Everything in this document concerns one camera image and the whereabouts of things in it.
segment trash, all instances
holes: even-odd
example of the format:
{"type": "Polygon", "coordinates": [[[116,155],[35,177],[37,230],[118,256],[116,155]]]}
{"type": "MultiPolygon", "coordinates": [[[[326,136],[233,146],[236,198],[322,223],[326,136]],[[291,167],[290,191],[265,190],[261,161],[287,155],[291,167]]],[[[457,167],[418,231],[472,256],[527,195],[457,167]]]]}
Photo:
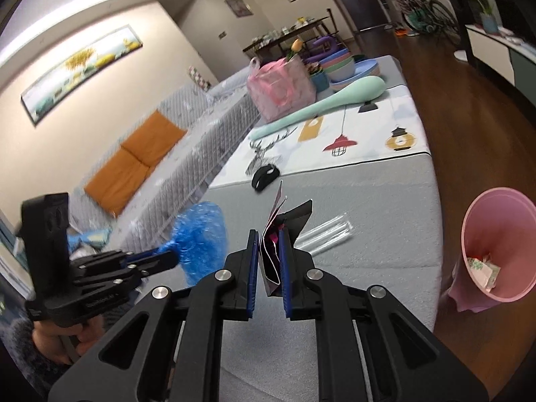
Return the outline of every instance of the trash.
{"type": "Polygon", "coordinates": [[[495,287],[497,275],[500,271],[500,267],[493,264],[490,260],[490,254],[484,257],[475,256],[467,259],[473,278],[488,292],[495,287]]]}

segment sleeve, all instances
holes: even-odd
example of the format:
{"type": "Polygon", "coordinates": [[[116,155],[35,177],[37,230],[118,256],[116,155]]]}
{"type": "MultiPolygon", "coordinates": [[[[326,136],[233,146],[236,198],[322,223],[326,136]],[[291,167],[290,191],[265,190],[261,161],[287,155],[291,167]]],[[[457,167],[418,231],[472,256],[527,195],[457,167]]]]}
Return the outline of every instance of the sleeve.
{"type": "MultiPolygon", "coordinates": [[[[105,331],[134,306],[133,298],[132,296],[129,302],[103,313],[105,331]]],[[[33,322],[29,319],[15,319],[4,334],[4,344],[24,377],[41,396],[46,397],[54,383],[70,366],[56,364],[44,357],[34,345],[32,331],[33,322]]]]}

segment pink bag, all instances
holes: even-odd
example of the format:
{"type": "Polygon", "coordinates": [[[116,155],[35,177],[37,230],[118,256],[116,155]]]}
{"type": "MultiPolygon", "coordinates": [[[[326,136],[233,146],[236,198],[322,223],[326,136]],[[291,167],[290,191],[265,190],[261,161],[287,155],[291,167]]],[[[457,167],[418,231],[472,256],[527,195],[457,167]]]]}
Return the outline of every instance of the pink bag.
{"type": "Polygon", "coordinates": [[[299,56],[281,59],[260,68],[257,58],[249,64],[248,91],[266,122],[296,112],[316,100],[315,86],[299,56]]]}

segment stacked bowls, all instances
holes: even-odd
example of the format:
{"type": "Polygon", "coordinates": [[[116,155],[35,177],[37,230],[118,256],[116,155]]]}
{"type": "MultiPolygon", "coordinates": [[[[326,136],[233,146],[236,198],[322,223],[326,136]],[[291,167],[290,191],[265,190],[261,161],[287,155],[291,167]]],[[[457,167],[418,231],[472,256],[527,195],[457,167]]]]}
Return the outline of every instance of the stacked bowls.
{"type": "Polygon", "coordinates": [[[354,75],[354,58],[346,48],[320,61],[332,83],[344,81],[354,75]]]}
{"type": "Polygon", "coordinates": [[[355,63],[352,59],[352,74],[350,74],[346,79],[341,81],[330,82],[330,88],[335,92],[339,92],[341,89],[344,89],[349,84],[355,82],[358,79],[366,77],[367,75],[377,75],[380,76],[380,67],[376,59],[362,60],[355,63]]]}

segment bicycle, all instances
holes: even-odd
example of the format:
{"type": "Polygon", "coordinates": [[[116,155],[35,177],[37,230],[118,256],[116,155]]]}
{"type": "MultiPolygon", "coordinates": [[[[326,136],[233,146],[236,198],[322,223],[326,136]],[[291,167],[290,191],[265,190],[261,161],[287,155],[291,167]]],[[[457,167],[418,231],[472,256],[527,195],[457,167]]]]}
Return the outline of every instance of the bicycle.
{"type": "Polygon", "coordinates": [[[451,11],[439,0],[396,0],[402,11],[406,24],[413,30],[439,37],[444,35],[447,40],[459,47],[462,40],[458,23],[451,11]]]}

